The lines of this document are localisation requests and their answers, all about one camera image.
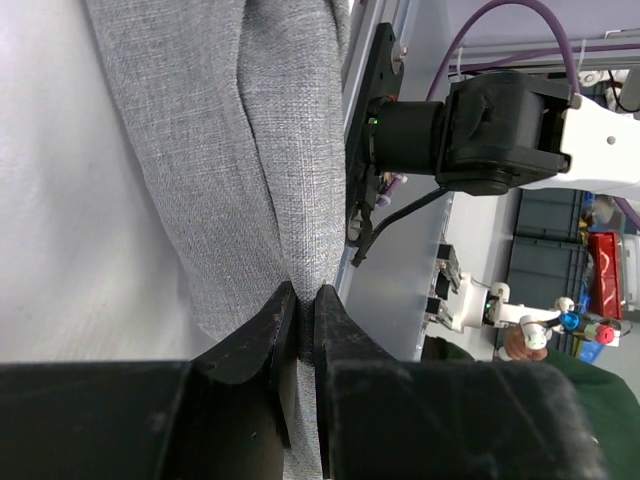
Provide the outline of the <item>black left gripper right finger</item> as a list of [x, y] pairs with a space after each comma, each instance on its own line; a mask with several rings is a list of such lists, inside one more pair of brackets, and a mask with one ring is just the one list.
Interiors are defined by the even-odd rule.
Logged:
[[317, 425], [328, 479], [605, 479], [575, 390], [532, 363], [400, 361], [314, 302]]

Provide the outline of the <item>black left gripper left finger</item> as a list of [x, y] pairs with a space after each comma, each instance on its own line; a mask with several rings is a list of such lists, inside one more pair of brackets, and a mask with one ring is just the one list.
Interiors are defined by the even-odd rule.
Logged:
[[280, 285], [192, 360], [5, 364], [5, 479], [279, 479], [291, 444], [295, 313]]

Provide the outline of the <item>grey cloth napkin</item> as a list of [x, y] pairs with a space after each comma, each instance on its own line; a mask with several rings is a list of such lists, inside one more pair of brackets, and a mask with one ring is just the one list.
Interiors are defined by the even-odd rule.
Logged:
[[290, 281], [301, 303], [288, 479], [322, 475], [312, 303], [344, 248], [344, 1], [91, 1], [111, 93], [185, 271], [222, 340]]

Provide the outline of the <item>operator green sleeve forearm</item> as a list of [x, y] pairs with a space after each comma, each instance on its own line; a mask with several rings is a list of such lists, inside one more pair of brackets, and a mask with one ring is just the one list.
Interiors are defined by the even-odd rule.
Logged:
[[639, 402], [619, 376], [556, 350], [542, 362], [573, 385], [612, 479], [639, 477]]

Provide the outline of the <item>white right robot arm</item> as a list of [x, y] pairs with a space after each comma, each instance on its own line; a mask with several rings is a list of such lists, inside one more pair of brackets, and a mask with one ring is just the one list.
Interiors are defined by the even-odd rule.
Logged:
[[639, 198], [638, 121], [513, 71], [455, 83], [443, 101], [371, 101], [362, 148], [376, 172], [428, 176], [444, 192]]

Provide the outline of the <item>operator hand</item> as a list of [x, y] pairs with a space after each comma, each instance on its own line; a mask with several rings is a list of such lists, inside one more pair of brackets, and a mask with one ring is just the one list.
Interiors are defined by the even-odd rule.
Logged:
[[504, 338], [504, 349], [511, 360], [542, 361], [547, 357], [547, 349], [532, 350], [525, 344], [520, 326], [510, 328]]

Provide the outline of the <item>dark blue storage crates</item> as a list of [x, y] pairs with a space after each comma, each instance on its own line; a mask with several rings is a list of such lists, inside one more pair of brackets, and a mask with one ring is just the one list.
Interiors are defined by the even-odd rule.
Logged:
[[510, 302], [550, 308], [581, 297], [589, 254], [579, 222], [585, 193], [524, 190], [520, 196], [506, 283]]

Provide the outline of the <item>red storage bin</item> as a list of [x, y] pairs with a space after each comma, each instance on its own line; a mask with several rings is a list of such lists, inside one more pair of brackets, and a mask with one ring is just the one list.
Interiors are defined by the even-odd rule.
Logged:
[[622, 315], [620, 239], [614, 232], [591, 232], [589, 253], [594, 262], [590, 288], [591, 307], [605, 317]]

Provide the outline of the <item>aluminium mounting rail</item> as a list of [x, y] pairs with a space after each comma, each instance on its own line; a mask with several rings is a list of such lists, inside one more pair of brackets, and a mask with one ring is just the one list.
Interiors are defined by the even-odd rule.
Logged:
[[408, 150], [375, 163], [368, 140], [380, 106], [424, 101], [447, 49], [441, 1], [356, 1], [342, 69], [347, 143], [345, 249], [334, 285], [349, 317], [400, 360], [419, 360], [436, 251], [451, 197], [445, 195], [395, 222], [353, 261], [374, 228], [436, 189], [418, 174]]

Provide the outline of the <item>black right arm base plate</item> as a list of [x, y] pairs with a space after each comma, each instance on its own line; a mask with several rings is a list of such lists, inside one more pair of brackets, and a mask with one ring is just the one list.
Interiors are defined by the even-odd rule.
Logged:
[[373, 134], [383, 104], [395, 101], [404, 77], [404, 61], [393, 27], [376, 27], [346, 140], [346, 243], [358, 247], [372, 232], [371, 214], [380, 168], [374, 163]]

